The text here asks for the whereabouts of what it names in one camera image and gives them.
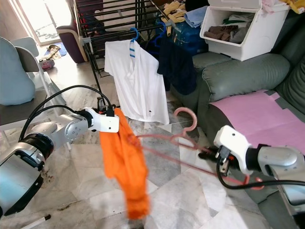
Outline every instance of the pink hanger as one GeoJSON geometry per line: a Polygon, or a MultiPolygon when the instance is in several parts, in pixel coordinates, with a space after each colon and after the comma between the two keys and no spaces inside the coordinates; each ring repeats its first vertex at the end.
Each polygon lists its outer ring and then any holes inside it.
{"type": "MultiPolygon", "coordinates": [[[[160,138],[160,139],[164,139],[164,140],[168,140],[170,141],[173,145],[176,145],[176,146],[183,146],[185,148],[188,148],[188,149],[192,149],[192,150],[201,150],[203,152],[206,152],[207,154],[212,154],[213,151],[211,151],[210,149],[206,148],[206,147],[202,147],[202,146],[199,146],[194,140],[192,140],[188,135],[187,135],[187,132],[189,131],[192,131],[194,130],[196,127],[197,127],[197,116],[196,114],[189,108],[187,107],[179,107],[175,110],[174,112],[174,116],[177,117],[177,115],[180,113],[180,112],[186,112],[188,113],[192,119],[193,119],[193,124],[190,126],[190,127],[185,127],[182,132],[180,134],[177,134],[177,135],[173,135],[173,136],[166,136],[166,135],[138,135],[138,136],[135,136],[136,138],[145,138],[145,137],[153,137],[153,138],[160,138]],[[184,138],[188,141],[190,141],[192,143],[193,146],[190,146],[190,145],[186,145],[186,144],[183,144],[183,143],[180,143],[177,138],[184,138]]],[[[129,141],[131,144],[135,145],[136,147],[139,147],[143,150],[147,150],[149,152],[152,152],[154,154],[156,154],[157,156],[160,156],[164,159],[167,159],[169,161],[173,161],[173,162],[176,162],[178,164],[181,164],[181,165],[184,165],[184,166],[188,166],[190,168],[193,168],[193,169],[196,169],[196,170],[199,170],[201,172],[204,172],[204,173],[207,173],[209,175],[212,175],[212,176],[217,176],[215,173],[213,172],[210,172],[208,170],[205,170],[203,168],[200,168],[200,167],[197,167],[197,166],[194,166],[194,165],[191,165],[189,163],[186,163],[186,162],[183,162],[181,160],[178,160],[176,158],[173,158],[171,156],[167,156],[155,149],[152,149],[152,148],[148,148],[148,147],[145,147],[145,146],[142,146],[141,144],[139,144],[139,141],[133,141],[133,138],[134,135],[130,136],[129,137],[129,141]]],[[[236,184],[239,184],[239,185],[245,185],[245,184],[248,184],[249,183],[249,179],[250,179],[250,176],[249,175],[246,175],[245,176],[245,179],[243,182],[239,181],[239,180],[236,180],[236,179],[233,179],[233,178],[230,178],[230,177],[223,177],[224,180],[227,180],[229,182],[232,182],[232,183],[236,183],[236,184]]],[[[262,180],[260,178],[256,178],[256,181],[257,182],[261,182],[262,180]]],[[[260,190],[260,189],[263,189],[264,186],[262,187],[253,187],[252,189],[254,190],[260,190]]]]}

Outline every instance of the white plastic box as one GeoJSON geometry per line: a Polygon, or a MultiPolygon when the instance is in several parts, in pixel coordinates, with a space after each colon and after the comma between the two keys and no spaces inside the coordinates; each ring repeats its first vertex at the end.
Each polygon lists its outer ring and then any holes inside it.
{"type": "Polygon", "coordinates": [[[209,0],[209,3],[200,37],[209,44],[210,52],[222,53],[240,61],[271,51],[289,11],[289,6],[282,2],[273,6],[272,13],[262,9],[262,0],[209,0]],[[254,19],[241,44],[204,36],[211,26],[220,26],[224,19],[242,12],[253,13],[254,19]]]}

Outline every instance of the gray sofa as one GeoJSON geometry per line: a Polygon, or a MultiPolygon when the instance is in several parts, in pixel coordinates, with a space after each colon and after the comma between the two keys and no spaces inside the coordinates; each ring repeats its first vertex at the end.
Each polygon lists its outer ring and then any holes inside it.
{"type": "MultiPolygon", "coordinates": [[[[305,15],[289,12],[271,53],[246,61],[232,60],[217,53],[201,53],[193,57],[197,71],[197,88],[189,95],[172,93],[184,106],[197,113],[199,126],[209,142],[224,125],[233,126],[225,114],[210,104],[228,96],[248,94],[261,89],[280,95],[280,106],[284,105],[301,121],[305,122],[305,15]]],[[[240,171],[231,170],[243,180],[240,171]]],[[[263,180],[272,179],[254,173],[263,180]]],[[[297,228],[280,197],[277,187],[265,187],[260,191],[246,190],[258,204],[262,214],[274,229],[297,228]]]]}

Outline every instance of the pink paper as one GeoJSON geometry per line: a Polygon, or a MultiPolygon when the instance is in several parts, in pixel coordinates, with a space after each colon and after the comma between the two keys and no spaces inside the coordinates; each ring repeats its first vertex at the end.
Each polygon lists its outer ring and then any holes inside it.
{"type": "Polygon", "coordinates": [[[259,91],[236,95],[211,103],[230,120],[233,127],[256,147],[293,146],[305,155],[305,123],[275,101],[277,93],[269,96],[259,91]]]}

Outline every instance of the marble floor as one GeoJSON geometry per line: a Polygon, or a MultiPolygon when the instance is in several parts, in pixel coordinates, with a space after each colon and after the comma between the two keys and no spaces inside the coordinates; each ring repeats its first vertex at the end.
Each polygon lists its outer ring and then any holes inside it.
{"type": "MultiPolygon", "coordinates": [[[[119,104],[112,76],[103,73],[99,79],[103,93],[111,103],[119,104]]],[[[70,56],[56,60],[50,77],[62,89],[74,84],[96,87],[90,65],[76,65],[70,56]]],[[[96,94],[86,89],[74,89],[63,95],[73,109],[96,105],[96,94]]],[[[128,119],[136,135],[180,133],[191,125],[191,118],[173,116],[181,106],[167,94],[170,124],[144,123],[128,119]]],[[[20,129],[8,131],[13,144],[20,129]]],[[[208,146],[200,127],[189,133],[198,144],[208,146]]],[[[3,217],[1,229],[20,229],[41,217],[51,219],[35,229],[269,229],[257,205],[243,190],[225,189],[207,174],[166,161],[144,152],[149,169],[147,192],[151,212],[143,220],[129,221],[123,192],[115,180],[106,178],[103,171],[102,150],[98,133],[87,132],[73,142],[72,150],[62,147],[49,157],[43,171],[45,183],[20,213],[3,217]]],[[[157,148],[165,154],[214,170],[214,165],[198,158],[198,151],[173,146],[158,139],[144,139],[142,144],[157,148]]],[[[7,147],[0,139],[0,151],[7,147]]]]}

